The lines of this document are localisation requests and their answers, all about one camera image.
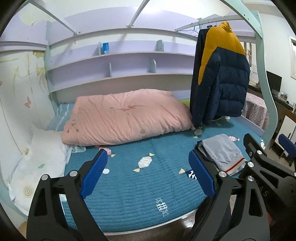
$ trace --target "white pillow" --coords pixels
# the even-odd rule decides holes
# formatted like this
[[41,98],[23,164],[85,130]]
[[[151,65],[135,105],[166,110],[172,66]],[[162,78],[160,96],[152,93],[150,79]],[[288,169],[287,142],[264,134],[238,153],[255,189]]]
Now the white pillow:
[[62,143],[62,132],[33,127],[32,142],[28,149],[28,154],[19,162],[8,185],[11,200],[27,216],[41,176],[64,176],[72,148]]

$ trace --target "black monitor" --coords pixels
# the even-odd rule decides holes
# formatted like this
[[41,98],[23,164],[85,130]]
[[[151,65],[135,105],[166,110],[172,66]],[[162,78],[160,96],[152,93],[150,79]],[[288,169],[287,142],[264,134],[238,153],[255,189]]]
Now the black monitor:
[[267,80],[268,80],[268,84],[270,89],[273,89],[277,92],[280,92],[281,90],[281,77],[271,73],[269,71],[266,71],[267,74]]

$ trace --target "jacket collar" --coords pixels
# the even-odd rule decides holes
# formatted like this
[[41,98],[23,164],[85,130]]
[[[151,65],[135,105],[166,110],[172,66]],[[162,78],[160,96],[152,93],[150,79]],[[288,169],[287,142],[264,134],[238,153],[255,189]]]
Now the jacket collar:
[[221,23],[219,27],[222,27],[225,31],[232,33],[232,29],[228,22]]

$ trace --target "pink quilt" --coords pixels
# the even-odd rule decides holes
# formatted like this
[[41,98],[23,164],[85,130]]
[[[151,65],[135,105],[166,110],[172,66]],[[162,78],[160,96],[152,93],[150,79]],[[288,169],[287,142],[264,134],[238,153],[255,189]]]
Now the pink quilt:
[[141,89],[119,94],[82,96],[65,124],[62,142],[117,145],[190,129],[188,107],[168,91]]

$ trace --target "pink tablecloth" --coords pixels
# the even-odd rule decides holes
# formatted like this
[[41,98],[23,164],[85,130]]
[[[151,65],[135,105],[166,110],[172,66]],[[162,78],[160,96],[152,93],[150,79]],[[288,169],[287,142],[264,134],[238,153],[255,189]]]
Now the pink tablecloth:
[[269,123],[269,115],[264,100],[250,93],[247,93],[242,116],[263,130],[266,130]]

